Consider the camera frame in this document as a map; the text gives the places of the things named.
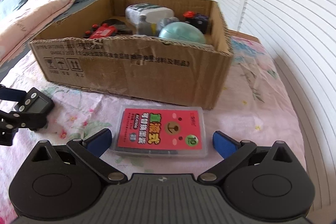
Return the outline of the white green medical swab jar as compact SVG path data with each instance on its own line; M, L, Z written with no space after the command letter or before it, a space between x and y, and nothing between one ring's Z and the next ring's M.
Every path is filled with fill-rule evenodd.
M140 16L146 16L146 22L156 24L163 18L173 17L174 11L151 3L130 5L125 9L126 19L135 26L139 24Z

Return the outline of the black digital timer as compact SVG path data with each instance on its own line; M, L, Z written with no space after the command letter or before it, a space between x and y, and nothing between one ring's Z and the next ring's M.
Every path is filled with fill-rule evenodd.
M55 104L51 98L36 88L31 88L18 103L14 109L18 112L35 113L48 115Z

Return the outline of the dark fidget cube red buttons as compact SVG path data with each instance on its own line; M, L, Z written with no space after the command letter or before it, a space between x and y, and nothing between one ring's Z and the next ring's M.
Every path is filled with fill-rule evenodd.
M185 22L194 26L201 33L205 34L209 25L209 17L193 11L186 11L183 14Z

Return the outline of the red card box clear case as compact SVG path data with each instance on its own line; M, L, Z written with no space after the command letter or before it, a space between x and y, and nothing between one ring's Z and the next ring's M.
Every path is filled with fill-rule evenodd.
M120 155L205 157L208 149L203 109L124 105L112 144Z

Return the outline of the red toy train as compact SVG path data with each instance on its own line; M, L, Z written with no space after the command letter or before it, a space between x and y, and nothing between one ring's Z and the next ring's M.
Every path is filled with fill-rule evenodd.
M84 32L85 39L99 39L110 36L115 36L117 34L117 28L115 26L109 26L107 23L102 25L94 24L91 30Z

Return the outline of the black oval glasses case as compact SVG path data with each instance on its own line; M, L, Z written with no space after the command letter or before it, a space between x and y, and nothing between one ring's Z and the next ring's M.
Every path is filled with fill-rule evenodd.
M126 25L125 22L118 19L107 19L101 23L102 26L112 26L116 28L116 35L132 35L133 31Z

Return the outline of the mint green earbud case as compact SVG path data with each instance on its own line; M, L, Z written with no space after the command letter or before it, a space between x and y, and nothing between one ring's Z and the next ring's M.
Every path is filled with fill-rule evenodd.
M184 22L169 23L160 31L158 37L162 39L173 39L188 43L206 43L206 38L199 29Z

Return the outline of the floral pink table cloth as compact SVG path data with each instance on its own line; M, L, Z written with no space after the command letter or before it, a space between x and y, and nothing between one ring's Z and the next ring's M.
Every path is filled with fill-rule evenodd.
M305 162L303 137L288 93L265 48L244 39L232 41L235 56L216 106L204 111L207 140L222 131L236 140L248 139L270 146L285 141L297 159ZM37 88L55 102L47 128L16 133L13 145L1 147L1 223L11 223L16 213L9 200L9 185L32 148L41 139L65 144L85 139L102 128L116 131L123 105L151 105L150 101L84 92L48 82L32 52L11 68L2 83L9 88ZM102 159L130 176L133 173L193 173L199 175L221 161L209 145L201 159L148 158L116 155L106 151Z

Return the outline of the brown cardboard box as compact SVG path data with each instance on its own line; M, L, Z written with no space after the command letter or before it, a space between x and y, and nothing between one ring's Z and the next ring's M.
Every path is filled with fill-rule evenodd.
M167 7L179 19L187 11L208 16L206 46L152 36L84 38L96 23L125 21L126 8L138 3ZM215 107L233 58L224 16L211 0L96 0L42 30L30 48L53 83L204 109Z

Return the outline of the white louvered closet doors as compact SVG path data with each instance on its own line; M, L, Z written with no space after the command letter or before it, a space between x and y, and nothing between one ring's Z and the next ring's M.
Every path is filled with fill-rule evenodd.
M230 29L257 37L297 113L314 210L335 206L335 0L215 0Z

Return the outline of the grey elephant toy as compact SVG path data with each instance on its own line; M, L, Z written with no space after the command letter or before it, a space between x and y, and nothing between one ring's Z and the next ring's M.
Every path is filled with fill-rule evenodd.
M158 36L161 30L170 23L179 22L175 16L162 18L157 23L149 23L146 21L146 16L139 17L139 23L136 25L137 35Z

